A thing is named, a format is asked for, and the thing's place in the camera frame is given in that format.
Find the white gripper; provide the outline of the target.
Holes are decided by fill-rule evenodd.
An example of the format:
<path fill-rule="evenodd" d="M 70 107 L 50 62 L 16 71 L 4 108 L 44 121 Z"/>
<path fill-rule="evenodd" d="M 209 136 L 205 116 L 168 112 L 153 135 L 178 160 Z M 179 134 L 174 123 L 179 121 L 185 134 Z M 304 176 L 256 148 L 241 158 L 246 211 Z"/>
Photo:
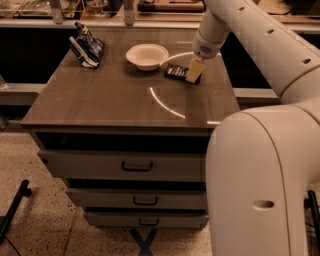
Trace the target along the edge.
<path fill-rule="evenodd" d="M 197 31 L 192 44 L 192 50 L 195 55 L 191 58 L 189 70 L 186 75 L 186 81 L 195 83 L 206 67 L 206 62 L 203 59 L 214 58 L 220 51 L 221 47 L 221 43 L 209 42 L 202 37 L 200 31 Z"/>

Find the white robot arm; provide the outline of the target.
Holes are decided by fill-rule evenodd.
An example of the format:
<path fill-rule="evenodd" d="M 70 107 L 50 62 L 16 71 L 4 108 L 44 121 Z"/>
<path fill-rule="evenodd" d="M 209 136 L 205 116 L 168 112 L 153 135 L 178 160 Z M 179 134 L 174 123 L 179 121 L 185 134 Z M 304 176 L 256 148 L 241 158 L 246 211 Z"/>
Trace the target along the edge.
<path fill-rule="evenodd" d="M 193 50 L 234 34 L 280 102 L 234 113 L 206 155 L 213 256 L 307 256 L 304 196 L 320 172 L 320 52 L 254 0 L 205 0 Z"/>

